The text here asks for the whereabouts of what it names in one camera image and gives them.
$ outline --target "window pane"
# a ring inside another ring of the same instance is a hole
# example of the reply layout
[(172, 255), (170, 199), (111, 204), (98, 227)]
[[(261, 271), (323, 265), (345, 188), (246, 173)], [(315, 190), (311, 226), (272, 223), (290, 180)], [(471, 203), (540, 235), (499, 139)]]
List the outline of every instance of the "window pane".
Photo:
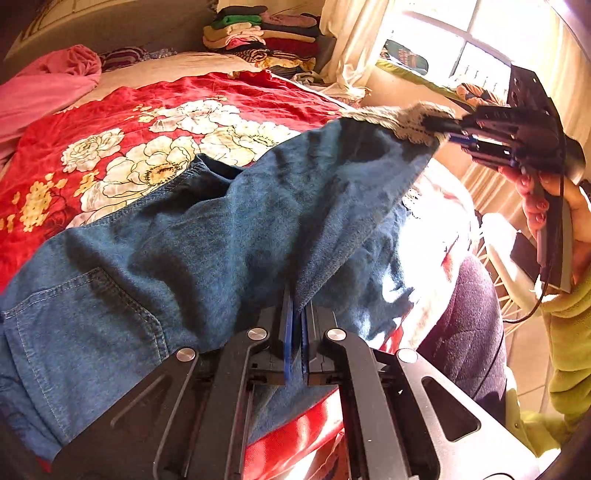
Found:
[(429, 63), (425, 78), (439, 85), (447, 84), (464, 42), (452, 33), (410, 17), (397, 18), (390, 39), (424, 57)]
[(401, 10), (412, 10), (466, 30), (476, 0), (399, 0)]
[(456, 87), (462, 82), (473, 83), (506, 100), (510, 76), (511, 67), (469, 43), (462, 53), (450, 86)]
[(544, 35), (549, 8), (543, 0), (482, 0), (472, 35), (522, 63), (522, 51), (531, 50)]

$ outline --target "window frame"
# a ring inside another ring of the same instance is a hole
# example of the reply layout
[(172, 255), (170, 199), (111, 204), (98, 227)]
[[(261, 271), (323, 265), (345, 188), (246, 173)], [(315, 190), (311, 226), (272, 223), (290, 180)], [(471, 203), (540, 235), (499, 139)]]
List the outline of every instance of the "window frame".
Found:
[(462, 47), (460, 48), (460, 52), (457, 55), (456, 61), (453, 64), (452, 70), (449, 74), (450, 77), (453, 77), (456, 74), (457, 67), (460, 64), (460, 60), (462, 59), (462, 55), (464, 53), (464, 50), (466, 49), (466, 45), (468, 45), (469, 43), (471, 43), (475, 47), (481, 49), (485, 53), (488, 53), (490, 56), (496, 58), (497, 60), (503, 62), (505, 65), (510, 67), (511, 59), (507, 55), (504, 55), (497, 49), (491, 47), (488, 43), (484, 43), (483, 41), (478, 40), (472, 35), (472, 29), (474, 27), (476, 16), (478, 14), (478, 11), (480, 10), (481, 4), (482, 0), (476, 0), (474, 10), (472, 11), (472, 16), (470, 17), (470, 22), (468, 23), (468, 27), (465, 30), (462, 30), (461, 28), (457, 28), (454, 25), (450, 25), (441, 20), (437, 20), (436, 18), (429, 17), (428, 15), (420, 14), (412, 10), (405, 10), (401, 12), (401, 15), (404, 15), (405, 17), (414, 18), (415, 20), (419, 20), (421, 22), (433, 25), (437, 28), (441, 28), (442, 30), (448, 31), (449, 33), (452, 33), (455, 36), (460, 37), (464, 41)]

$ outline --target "human hand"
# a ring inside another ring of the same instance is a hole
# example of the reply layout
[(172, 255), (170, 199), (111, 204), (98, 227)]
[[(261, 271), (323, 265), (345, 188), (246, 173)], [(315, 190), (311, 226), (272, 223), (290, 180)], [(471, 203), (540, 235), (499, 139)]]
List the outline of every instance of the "human hand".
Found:
[[(522, 198), (527, 226), (536, 238), (538, 230), (546, 224), (548, 201), (533, 195), (534, 181), (530, 175), (510, 167), (500, 167), (499, 173), (515, 185)], [(559, 175), (540, 172), (539, 177), (544, 190), (560, 195)], [(573, 278), (576, 284), (591, 264), (591, 205), (579, 187), (568, 178), (564, 179), (564, 198), (570, 206), (573, 221)]]

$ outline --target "window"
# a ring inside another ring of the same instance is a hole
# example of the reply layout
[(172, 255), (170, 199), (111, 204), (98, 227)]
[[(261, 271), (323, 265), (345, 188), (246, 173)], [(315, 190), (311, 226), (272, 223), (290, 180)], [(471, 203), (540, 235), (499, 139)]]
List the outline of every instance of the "window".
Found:
[(543, 6), (543, 0), (398, 0), (389, 39), (427, 60), (427, 69), (414, 69), (427, 80), (474, 83), (505, 99), (511, 55), (521, 51), (516, 38), (528, 41), (523, 22), (535, 21)]

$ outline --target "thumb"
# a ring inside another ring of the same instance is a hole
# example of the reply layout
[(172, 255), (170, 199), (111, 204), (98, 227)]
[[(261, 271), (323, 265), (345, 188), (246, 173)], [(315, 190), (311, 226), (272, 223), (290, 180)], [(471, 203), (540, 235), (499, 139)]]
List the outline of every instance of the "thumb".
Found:
[[(560, 175), (540, 172), (540, 183), (545, 191), (554, 196), (560, 195)], [(570, 179), (564, 178), (564, 198), (571, 210), (587, 208), (587, 200)]]

